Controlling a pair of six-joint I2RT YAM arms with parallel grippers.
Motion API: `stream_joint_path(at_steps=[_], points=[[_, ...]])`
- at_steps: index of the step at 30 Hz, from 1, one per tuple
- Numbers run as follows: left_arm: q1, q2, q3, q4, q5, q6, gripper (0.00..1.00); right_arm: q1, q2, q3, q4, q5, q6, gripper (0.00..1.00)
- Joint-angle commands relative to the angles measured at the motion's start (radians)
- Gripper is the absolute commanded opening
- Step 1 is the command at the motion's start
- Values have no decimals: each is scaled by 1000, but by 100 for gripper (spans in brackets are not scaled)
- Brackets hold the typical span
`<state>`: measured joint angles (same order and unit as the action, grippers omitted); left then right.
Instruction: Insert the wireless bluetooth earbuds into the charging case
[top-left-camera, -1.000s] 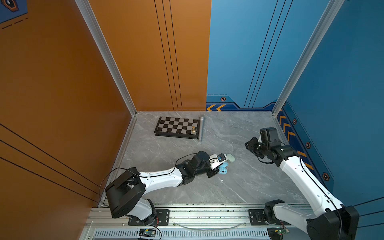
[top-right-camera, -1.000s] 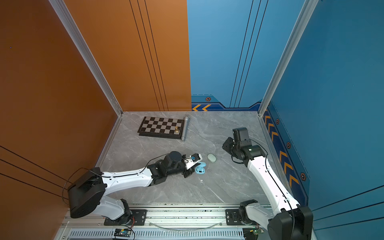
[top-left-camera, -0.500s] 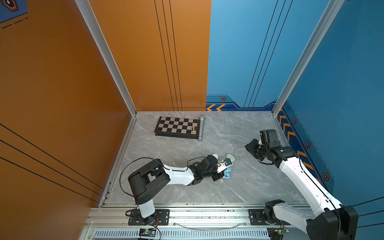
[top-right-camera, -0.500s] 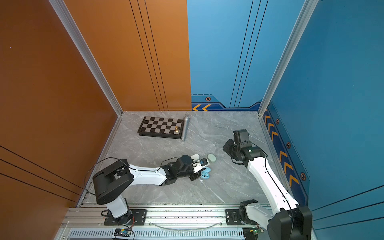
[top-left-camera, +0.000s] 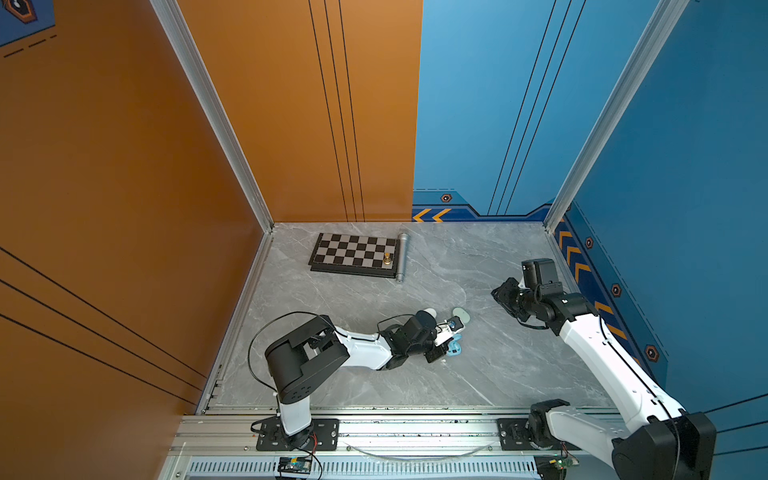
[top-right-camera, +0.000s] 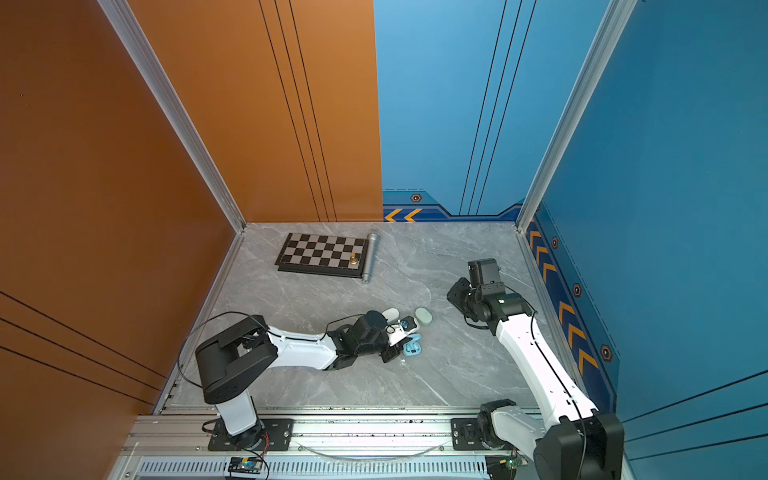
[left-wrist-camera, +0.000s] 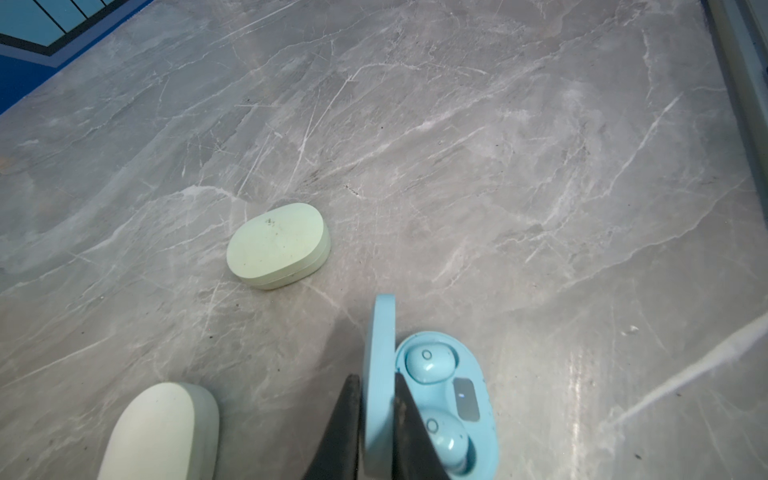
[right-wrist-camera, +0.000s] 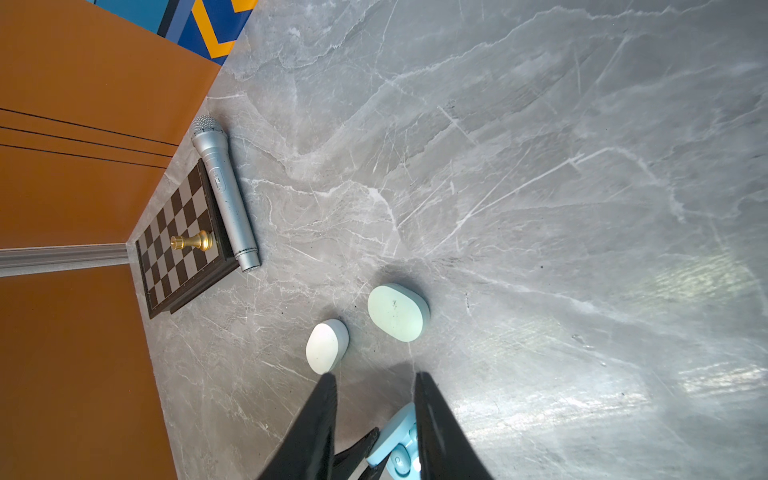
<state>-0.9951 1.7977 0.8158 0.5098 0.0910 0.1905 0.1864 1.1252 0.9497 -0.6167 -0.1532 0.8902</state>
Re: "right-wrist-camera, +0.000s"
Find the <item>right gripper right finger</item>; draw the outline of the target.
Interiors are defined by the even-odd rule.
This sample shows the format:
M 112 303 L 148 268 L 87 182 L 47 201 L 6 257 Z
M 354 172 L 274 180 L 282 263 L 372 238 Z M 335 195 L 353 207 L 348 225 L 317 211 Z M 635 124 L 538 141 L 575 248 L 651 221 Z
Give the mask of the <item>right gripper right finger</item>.
M 432 376 L 418 372 L 414 404 L 422 479 L 491 479 Z

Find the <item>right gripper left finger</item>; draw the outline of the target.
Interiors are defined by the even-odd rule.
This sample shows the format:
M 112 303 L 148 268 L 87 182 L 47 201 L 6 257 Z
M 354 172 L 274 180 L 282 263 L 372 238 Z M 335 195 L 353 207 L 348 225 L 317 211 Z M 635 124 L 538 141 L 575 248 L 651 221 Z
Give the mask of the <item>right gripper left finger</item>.
M 259 479 L 330 479 L 337 407 L 336 378 L 325 373 Z

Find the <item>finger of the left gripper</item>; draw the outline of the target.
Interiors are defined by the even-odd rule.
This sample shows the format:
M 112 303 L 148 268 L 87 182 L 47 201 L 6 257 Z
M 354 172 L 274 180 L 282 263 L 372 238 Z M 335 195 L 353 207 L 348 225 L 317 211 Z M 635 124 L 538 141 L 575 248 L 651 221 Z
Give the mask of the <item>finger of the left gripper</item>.
M 331 472 L 332 480 L 348 480 L 352 478 L 355 469 L 363 462 L 367 462 L 371 450 L 378 441 L 380 429 L 374 427 L 363 438 L 350 448 L 336 454 L 333 460 Z M 359 480 L 379 480 L 384 472 L 384 465 L 371 467 L 367 465 L 361 473 Z

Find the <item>blue earbud case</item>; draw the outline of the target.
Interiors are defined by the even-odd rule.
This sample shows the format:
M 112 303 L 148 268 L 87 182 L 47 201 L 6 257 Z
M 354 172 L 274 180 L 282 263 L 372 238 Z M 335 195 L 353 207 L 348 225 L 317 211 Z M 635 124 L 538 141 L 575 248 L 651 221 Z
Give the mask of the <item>blue earbud case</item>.
M 366 462 L 370 467 L 385 466 L 393 479 L 421 479 L 414 403 L 400 409 L 380 431 Z

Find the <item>white earbud case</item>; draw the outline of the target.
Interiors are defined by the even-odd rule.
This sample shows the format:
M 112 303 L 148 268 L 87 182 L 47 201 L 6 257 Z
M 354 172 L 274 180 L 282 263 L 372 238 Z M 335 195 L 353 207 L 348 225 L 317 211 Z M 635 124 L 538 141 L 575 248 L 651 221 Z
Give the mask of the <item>white earbud case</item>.
M 305 347 L 310 368 L 318 375 L 331 372 L 347 352 L 349 339 L 349 331 L 341 320 L 328 319 L 318 323 Z

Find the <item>mint green earbud case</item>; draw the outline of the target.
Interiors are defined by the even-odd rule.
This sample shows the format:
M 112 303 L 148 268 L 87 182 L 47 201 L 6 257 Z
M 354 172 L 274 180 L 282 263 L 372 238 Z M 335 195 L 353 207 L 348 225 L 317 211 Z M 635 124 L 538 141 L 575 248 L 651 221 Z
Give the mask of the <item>mint green earbud case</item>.
M 418 339 L 431 318 L 426 300 L 396 283 L 374 288 L 368 297 L 367 308 L 378 328 L 404 343 Z

